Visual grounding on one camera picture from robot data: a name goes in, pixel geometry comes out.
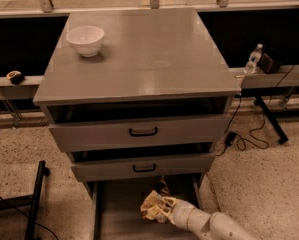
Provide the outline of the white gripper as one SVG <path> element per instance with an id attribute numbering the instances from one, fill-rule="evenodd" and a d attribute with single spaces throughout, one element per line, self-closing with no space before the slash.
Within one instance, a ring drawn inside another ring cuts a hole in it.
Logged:
<path id="1" fill-rule="evenodd" d="M 162 197 L 156 205 L 147 211 L 146 219 L 166 223 L 171 218 L 172 213 L 174 225 L 183 230 L 188 229 L 188 221 L 190 213 L 195 209 L 194 205 L 187 201 L 179 201 L 174 197 Z"/>

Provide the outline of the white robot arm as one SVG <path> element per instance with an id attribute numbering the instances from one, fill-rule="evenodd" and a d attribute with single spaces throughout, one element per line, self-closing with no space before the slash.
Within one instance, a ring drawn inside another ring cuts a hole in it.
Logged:
<path id="1" fill-rule="evenodd" d="M 188 201 L 162 197 L 155 191 L 141 205 L 141 215 L 159 223 L 194 233 L 199 240 L 256 240 L 241 225 L 222 212 L 209 214 Z"/>

